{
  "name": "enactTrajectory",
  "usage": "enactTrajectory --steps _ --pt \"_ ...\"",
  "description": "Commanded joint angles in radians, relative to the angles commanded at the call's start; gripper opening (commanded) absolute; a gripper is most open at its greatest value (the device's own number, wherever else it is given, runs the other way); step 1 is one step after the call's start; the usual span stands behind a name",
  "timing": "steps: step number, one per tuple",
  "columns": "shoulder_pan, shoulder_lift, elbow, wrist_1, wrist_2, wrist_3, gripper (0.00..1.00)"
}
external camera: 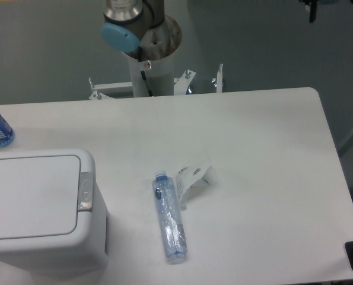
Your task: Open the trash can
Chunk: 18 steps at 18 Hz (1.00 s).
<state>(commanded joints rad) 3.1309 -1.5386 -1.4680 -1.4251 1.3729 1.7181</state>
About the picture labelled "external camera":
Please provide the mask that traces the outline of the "silver robot arm blue cap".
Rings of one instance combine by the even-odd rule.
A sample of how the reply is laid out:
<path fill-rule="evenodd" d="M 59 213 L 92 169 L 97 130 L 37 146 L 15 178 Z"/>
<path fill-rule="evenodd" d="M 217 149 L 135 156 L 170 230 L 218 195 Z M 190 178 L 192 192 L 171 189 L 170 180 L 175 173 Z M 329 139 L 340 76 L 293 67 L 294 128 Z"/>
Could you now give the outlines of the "silver robot arm blue cap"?
<path fill-rule="evenodd" d="M 106 1 L 101 36 L 118 51 L 135 51 L 148 30 L 162 24 L 164 1 Z"/>

